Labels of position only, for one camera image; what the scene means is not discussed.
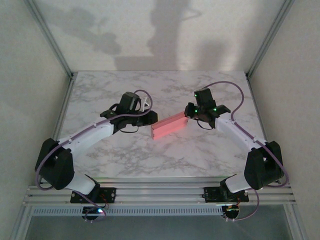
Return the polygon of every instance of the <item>wire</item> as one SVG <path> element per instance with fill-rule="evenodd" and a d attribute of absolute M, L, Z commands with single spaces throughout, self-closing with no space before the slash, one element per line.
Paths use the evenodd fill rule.
<path fill-rule="evenodd" d="M 86 129 L 82 130 L 81 132 L 77 133 L 76 135 L 72 136 L 70 138 L 71 141 L 79 138 L 80 136 L 82 136 L 83 134 L 89 132 L 91 129 L 94 129 L 96 128 L 97 126 L 100 126 L 102 124 L 105 124 L 105 123 L 108 123 L 110 122 L 111 120 L 114 120 L 114 119 L 117 119 L 117 118 L 121 118 L 121 117 L 141 117 L 141 116 L 144 116 L 146 114 L 148 114 L 150 111 L 151 111 L 151 108 L 153 106 L 153 100 L 152 100 L 152 97 L 151 95 L 145 91 L 145 90 L 142 90 L 142 89 L 138 89 L 136 90 L 134 93 L 137 93 L 137 92 L 143 92 L 145 93 L 148 98 L 150 99 L 150 107 L 147 111 L 143 112 L 143 113 L 140 113 L 140 114 L 120 114 L 120 115 L 117 115 L 117 116 L 113 116 L 113 117 L 110 117 L 108 119 L 105 119 L 105 120 L 102 120 L 96 124 L 92 124 L 91 126 L 87 127 Z M 40 162 L 38 168 L 36 169 L 35 171 L 35 185 L 42 191 L 48 191 L 50 189 L 53 188 L 53 186 L 50 186 L 50 187 L 42 187 L 40 184 L 40 170 L 41 168 L 44 166 L 44 164 L 46 163 L 46 161 L 50 158 L 50 156 L 56 151 L 58 150 L 59 148 L 63 147 L 64 145 L 66 145 L 67 143 L 69 143 L 69 140 L 66 140 L 62 143 L 60 143 L 59 145 L 57 145 L 56 147 L 54 147 L 44 158 L 43 160 Z M 93 201 L 91 201 L 90 199 L 88 199 L 84 194 L 78 192 L 78 191 L 74 191 L 75 193 L 79 194 L 81 197 L 83 197 L 85 200 L 87 200 L 89 203 L 93 204 L 95 207 L 97 208 L 100 208 L 97 204 L 95 204 Z"/>
<path fill-rule="evenodd" d="M 90 212 L 92 212 L 93 210 L 101 209 L 101 210 L 103 211 L 103 209 L 106 208 L 106 206 L 108 206 L 107 209 L 110 208 L 109 204 L 107 203 L 107 200 L 104 198 L 105 195 L 101 194 L 101 195 L 99 195 L 99 196 L 104 200 L 104 206 L 103 206 L 103 207 L 93 206 L 93 207 L 91 207 L 90 209 L 88 209 L 88 210 L 86 211 L 85 215 L 84 215 L 84 221 L 85 221 L 85 222 L 87 222 L 87 220 L 88 220 L 88 219 L 87 219 L 88 214 L 89 214 Z"/>
<path fill-rule="evenodd" d="M 115 107 L 117 107 L 119 105 L 119 103 L 115 103 L 113 104 L 111 107 L 109 107 L 109 110 L 113 110 Z"/>
<path fill-rule="evenodd" d="M 199 120 L 197 120 L 196 123 L 197 123 L 198 126 L 199 126 L 200 128 L 202 128 L 202 129 L 205 129 L 205 130 L 212 130 L 212 129 L 214 129 L 213 127 L 210 129 L 210 128 L 205 128 L 205 127 L 201 126 L 200 123 L 199 123 Z"/>
<path fill-rule="evenodd" d="M 121 129 L 119 131 L 124 134 L 134 134 L 134 133 L 138 132 L 138 130 L 139 130 L 139 127 L 137 126 L 137 129 L 135 131 L 122 131 Z"/>
<path fill-rule="evenodd" d="M 272 158 L 273 160 L 279 165 L 279 167 L 281 168 L 281 170 L 283 171 L 284 175 L 285 175 L 285 182 L 281 185 L 268 185 L 267 187 L 269 188 L 281 188 L 285 185 L 288 184 L 289 182 L 289 174 L 288 172 L 286 171 L 285 167 L 281 164 L 281 162 L 277 159 L 277 157 L 265 146 L 263 145 L 260 141 L 258 140 L 255 140 L 255 137 L 252 136 L 249 132 L 247 132 L 243 127 L 241 127 L 237 122 L 235 122 L 235 118 L 234 118 L 234 115 L 235 115 L 235 112 L 242 106 L 242 104 L 244 103 L 245 101 L 245 94 L 244 92 L 242 91 L 242 89 L 239 87 L 239 85 L 237 85 L 236 83 L 234 82 L 231 82 L 231 81 L 216 81 L 216 82 L 213 82 L 213 83 L 210 83 L 209 85 L 205 86 L 204 88 L 208 88 L 212 85 L 215 85 L 215 84 L 231 84 L 233 86 L 235 86 L 241 93 L 241 102 L 240 104 L 232 111 L 231 113 L 231 120 L 234 122 L 234 125 L 236 125 L 244 134 L 246 134 L 249 138 L 251 138 L 253 141 L 255 141 L 257 144 L 259 144 Z M 256 197 L 257 197 L 257 204 L 256 204 L 256 207 L 254 209 L 254 211 L 252 213 L 250 213 L 249 215 L 245 216 L 245 217 L 242 217 L 242 218 L 238 218 L 238 219 L 231 219 L 231 218 L 228 218 L 227 216 L 224 216 L 224 218 L 226 219 L 226 221 L 228 220 L 232 220 L 232 221 L 241 221 L 241 220 L 245 220 L 245 219 L 248 219 L 250 218 L 252 215 L 254 215 L 258 208 L 259 208 L 259 205 L 260 205 L 260 199 L 259 199 L 259 194 L 258 192 L 255 190 L 255 189 L 252 189 L 254 191 L 254 193 L 256 194 Z"/>
<path fill-rule="evenodd" d="M 259 208 L 259 205 L 260 205 L 260 198 L 259 198 L 258 192 L 256 190 L 254 190 L 254 189 L 253 189 L 253 191 L 254 191 L 254 193 L 256 195 L 256 207 L 255 207 L 254 211 L 252 213 L 250 213 L 249 215 L 241 217 L 241 218 L 229 218 L 226 215 L 224 215 L 223 218 L 225 219 L 226 222 L 228 220 L 235 222 L 235 221 L 241 221 L 241 220 L 248 219 L 258 211 L 258 208 Z"/>
<path fill-rule="evenodd" d="M 237 85 L 236 83 L 234 82 L 231 82 L 231 81 L 216 81 L 216 82 L 213 82 L 213 83 L 210 83 L 209 85 L 205 86 L 204 88 L 208 88 L 212 85 L 215 85 L 215 84 L 231 84 L 233 86 L 235 86 L 241 93 L 241 102 L 240 104 L 232 111 L 231 113 L 231 120 L 234 122 L 234 125 L 236 125 L 244 134 L 246 134 L 249 138 L 251 138 L 252 140 L 255 140 L 255 137 L 252 136 L 249 132 L 247 132 L 243 127 L 241 127 L 237 122 L 235 122 L 235 112 L 242 106 L 242 104 L 244 103 L 245 101 L 245 94 L 244 92 L 242 91 L 242 89 L 239 87 L 239 85 Z M 279 167 L 281 168 L 281 170 L 283 171 L 284 175 L 285 175 L 285 182 L 283 184 L 280 184 L 280 185 L 268 185 L 268 187 L 270 188 L 281 188 L 285 185 L 287 185 L 289 183 L 289 174 L 287 172 L 287 170 L 285 169 L 285 167 L 281 164 L 281 162 L 276 158 L 276 156 L 265 146 L 263 145 L 260 141 L 258 140 L 255 140 L 255 142 L 257 144 L 259 144 L 272 158 L 273 160 L 276 162 L 276 164 L 279 165 Z"/>
<path fill-rule="evenodd" d="M 241 203 L 241 200 L 238 197 L 236 199 L 237 199 L 236 206 L 239 206 L 239 204 Z"/>

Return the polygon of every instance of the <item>red block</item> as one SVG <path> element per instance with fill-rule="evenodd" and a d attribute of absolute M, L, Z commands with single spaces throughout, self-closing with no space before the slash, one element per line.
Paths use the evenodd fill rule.
<path fill-rule="evenodd" d="M 184 128 L 189 118 L 185 117 L 184 112 L 165 118 L 151 125 L 151 136 L 153 140 Z"/>

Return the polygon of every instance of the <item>white marble table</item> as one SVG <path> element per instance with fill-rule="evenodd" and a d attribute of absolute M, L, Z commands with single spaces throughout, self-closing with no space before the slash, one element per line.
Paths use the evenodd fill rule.
<path fill-rule="evenodd" d="M 237 83 L 245 100 L 236 121 L 263 137 L 252 96 L 241 71 L 81 71 L 75 80 L 60 137 L 76 132 L 118 103 L 126 91 L 148 91 L 153 110 L 162 120 L 196 102 L 193 92 L 216 81 Z M 217 105 L 233 110 L 241 95 L 230 84 L 211 88 Z M 91 177 L 226 177 L 243 171 L 246 154 L 217 130 L 204 130 L 189 120 L 187 127 L 152 140 L 150 126 L 137 133 L 117 132 L 90 147 L 74 161 L 75 168 Z"/>

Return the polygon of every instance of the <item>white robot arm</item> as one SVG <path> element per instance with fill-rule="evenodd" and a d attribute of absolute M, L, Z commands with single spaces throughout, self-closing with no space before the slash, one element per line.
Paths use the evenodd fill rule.
<path fill-rule="evenodd" d="M 259 190 L 284 176 L 278 164 L 279 162 L 282 166 L 281 149 L 275 141 L 267 142 L 252 136 L 236 122 L 231 121 L 231 111 L 224 105 L 217 106 L 207 87 L 195 91 L 194 96 L 197 105 L 189 102 L 185 107 L 184 115 L 196 120 L 198 124 L 199 121 L 208 123 L 211 129 L 224 133 L 247 153 L 244 171 L 220 182 L 220 193 L 225 202 L 234 199 L 240 191 Z M 220 117 L 222 114 L 226 115 L 225 119 Z"/>
<path fill-rule="evenodd" d="M 110 137 L 128 124 L 141 127 L 158 121 L 157 113 L 151 110 L 151 96 L 144 90 L 136 92 L 144 92 L 148 95 L 149 109 L 145 110 L 144 106 L 141 106 L 142 101 L 136 93 L 126 92 L 122 95 L 120 103 L 102 112 L 97 121 L 58 141 L 52 138 L 44 141 L 35 165 L 37 186 L 46 190 L 38 182 L 41 176 L 57 190 L 67 188 L 86 196 L 92 196 L 91 199 L 94 201 L 100 185 L 91 177 L 75 172 L 73 161 L 92 145 Z M 142 111 L 136 110 L 138 103 Z"/>

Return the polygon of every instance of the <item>mounting plate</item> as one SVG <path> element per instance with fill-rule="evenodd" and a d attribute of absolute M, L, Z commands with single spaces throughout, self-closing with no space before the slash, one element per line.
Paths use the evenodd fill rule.
<path fill-rule="evenodd" d="M 239 191 L 237 194 L 235 194 L 234 198 L 229 199 L 228 201 L 224 199 L 223 195 L 220 193 L 220 188 L 218 186 L 204 187 L 203 190 L 204 194 L 202 195 L 202 197 L 205 199 L 206 203 L 249 202 L 248 193 L 244 190 Z"/>
<path fill-rule="evenodd" d="M 97 195 L 96 200 L 94 203 L 96 204 L 114 204 L 116 198 L 116 191 L 115 187 L 100 187 L 99 193 Z M 70 203 L 72 204 L 87 204 L 88 201 L 83 199 L 80 195 L 75 193 L 74 191 L 71 194 Z"/>

